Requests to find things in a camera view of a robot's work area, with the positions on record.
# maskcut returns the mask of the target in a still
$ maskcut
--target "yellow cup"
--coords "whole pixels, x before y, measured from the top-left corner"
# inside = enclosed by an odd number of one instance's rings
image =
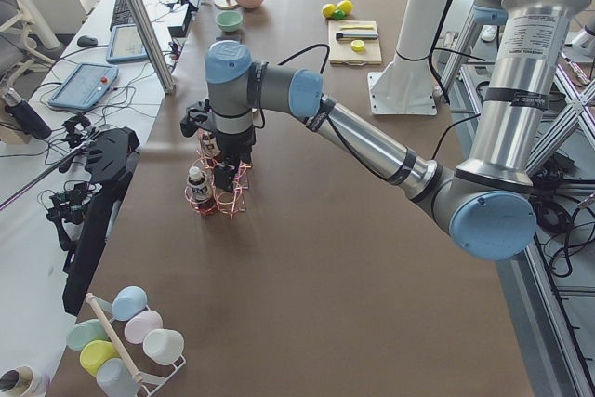
[[[81,362],[81,366],[95,377],[105,362],[111,358],[119,357],[118,351],[110,341],[96,340],[91,341],[85,346],[81,351],[79,361]]]

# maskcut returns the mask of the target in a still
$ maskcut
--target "blue cup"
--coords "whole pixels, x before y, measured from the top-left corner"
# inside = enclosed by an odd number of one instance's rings
[[[134,381],[120,358],[112,358],[97,373],[97,384],[108,397],[135,397],[140,383]]]
[[[66,345],[73,351],[81,351],[91,341],[108,340],[98,319],[86,320],[76,324],[66,336]]]
[[[123,288],[113,300],[112,315],[118,321],[128,321],[146,308],[147,294],[142,288],[131,285]]]

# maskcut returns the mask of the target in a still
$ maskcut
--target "white desk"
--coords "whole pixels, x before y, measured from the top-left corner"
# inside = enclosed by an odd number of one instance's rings
[[[97,37],[100,45],[108,44],[113,3],[114,0],[101,0],[65,49],[64,55],[79,49],[76,40],[84,34]],[[168,11],[158,0],[145,0],[145,5],[151,20],[162,17]],[[162,21],[155,22],[157,38],[163,50],[169,49],[170,38],[166,25],[167,16],[162,17]],[[77,53],[68,59],[105,63],[105,55],[106,48],[103,47]],[[74,67],[74,64],[62,60],[48,73],[44,83],[63,81]],[[153,117],[157,114],[164,92],[148,61],[120,65],[120,74],[113,86],[129,85],[136,77],[142,79],[131,84],[137,89],[131,100],[134,109],[107,109],[106,112],[113,112],[107,117],[109,125],[134,129],[142,145],[149,137]],[[32,107],[52,129],[60,128],[62,122],[73,115],[69,112],[50,111],[41,102],[50,98],[48,92],[55,87],[57,86],[41,87],[30,100]],[[124,95],[114,98],[117,93],[106,95],[99,105],[123,100]],[[100,121],[93,114],[89,118],[92,122]],[[66,143],[62,143],[60,147],[68,150]],[[32,140],[27,145],[6,145],[0,142],[0,155],[36,154],[46,148],[47,144],[38,140]],[[59,158],[57,152],[50,151],[50,162]],[[45,168],[44,155],[0,158],[0,201],[4,201]],[[67,180],[88,178],[88,173],[80,165],[73,165],[67,174],[55,171],[0,213],[0,373],[28,364],[53,376],[58,367],[66,334],[74,324],[74,318],[65,313],[61,300],[66,282],[66,274],[62,272],[66,254],[60,249],[54,225],[46,220],[46,210],[36,199],[43,190],[63,191]],[[67,232],[73,234],[73,226],[67,224],[66,227]]]

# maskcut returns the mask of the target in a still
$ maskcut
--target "cutting board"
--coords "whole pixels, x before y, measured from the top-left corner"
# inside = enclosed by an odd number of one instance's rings
[[[367,65],[381,64],[380,39],[366,40],[365,49],[362,52],[356,52],[351,49],[351,41],[338,41],[337,33],[346,31],[358,31],[353,28],[342,27],[372,26],[372,29],[361,29],[366,32],[378,33],[375,20],[330,20],[328,21],[328,45],[331,47],[329,60],[331,64],[347,65]]]

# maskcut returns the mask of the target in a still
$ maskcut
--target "computer mouse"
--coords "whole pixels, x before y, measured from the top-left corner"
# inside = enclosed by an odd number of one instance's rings
[[[91,37],[91,36],[81,36],[76,41],[76,44],[81,47],[96,46],[97,39],[95,37]]]

